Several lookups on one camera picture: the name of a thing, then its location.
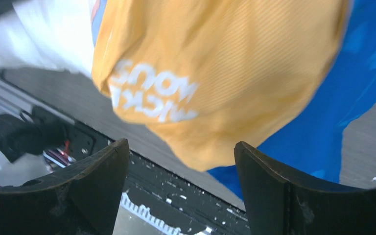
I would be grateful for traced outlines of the orange pillowcase with white print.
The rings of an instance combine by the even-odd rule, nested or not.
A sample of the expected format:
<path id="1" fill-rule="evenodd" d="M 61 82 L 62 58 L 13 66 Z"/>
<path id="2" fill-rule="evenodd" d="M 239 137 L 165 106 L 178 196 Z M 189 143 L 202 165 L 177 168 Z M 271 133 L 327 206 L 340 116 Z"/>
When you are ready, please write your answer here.
<path id="1" fill-rule="evenodd" d="M 376 103 L 376 0 L 98 0 L 92 31 L 115 114 L 237 196 L 240 141 L 338 183 Z"/>

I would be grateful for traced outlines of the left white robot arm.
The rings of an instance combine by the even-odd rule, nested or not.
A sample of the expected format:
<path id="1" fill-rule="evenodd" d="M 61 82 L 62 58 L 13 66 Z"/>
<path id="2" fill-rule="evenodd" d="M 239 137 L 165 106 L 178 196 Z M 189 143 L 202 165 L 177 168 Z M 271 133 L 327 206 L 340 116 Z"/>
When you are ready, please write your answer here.
<path id="1" fill-rule="evenodd" d="M 50 173 L 43 151 L 67 139 L 63 123 L 23 121 L 0 114 L 0 187 L 20 186 Z"/>

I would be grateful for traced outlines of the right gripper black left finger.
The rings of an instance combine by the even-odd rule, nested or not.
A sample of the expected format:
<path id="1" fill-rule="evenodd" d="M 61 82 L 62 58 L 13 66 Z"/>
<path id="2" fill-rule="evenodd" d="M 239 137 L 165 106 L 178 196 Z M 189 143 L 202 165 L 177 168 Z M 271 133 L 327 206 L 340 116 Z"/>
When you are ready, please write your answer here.
<path id="1" fill-rule="evenodd" d="M 110 235 L 130 149 L 120 139 L 21 186 L 0 187 L 0 235 Z"/>

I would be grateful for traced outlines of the white pillow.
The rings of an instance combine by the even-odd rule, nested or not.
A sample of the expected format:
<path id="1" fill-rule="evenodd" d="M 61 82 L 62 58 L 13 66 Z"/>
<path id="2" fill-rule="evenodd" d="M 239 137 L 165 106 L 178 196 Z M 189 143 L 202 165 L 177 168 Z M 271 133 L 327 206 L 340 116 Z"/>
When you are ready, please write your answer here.
<path id="1" fill-rule="evenodd" d="M 0 69 L 91 76 L 97 0 L 24 0 L 0 15 Z"/>

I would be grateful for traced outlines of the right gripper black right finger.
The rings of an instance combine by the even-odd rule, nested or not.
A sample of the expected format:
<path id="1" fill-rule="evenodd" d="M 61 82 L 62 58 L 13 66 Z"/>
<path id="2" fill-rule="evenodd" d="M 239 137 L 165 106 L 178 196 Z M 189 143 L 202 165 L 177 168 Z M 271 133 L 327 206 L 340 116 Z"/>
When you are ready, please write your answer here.
<path id="1" fill-rule="evenodd" d="M 376 188 L 316 178 L 241 141 L 234 149 L 253 235 L 376 235 Z"/>

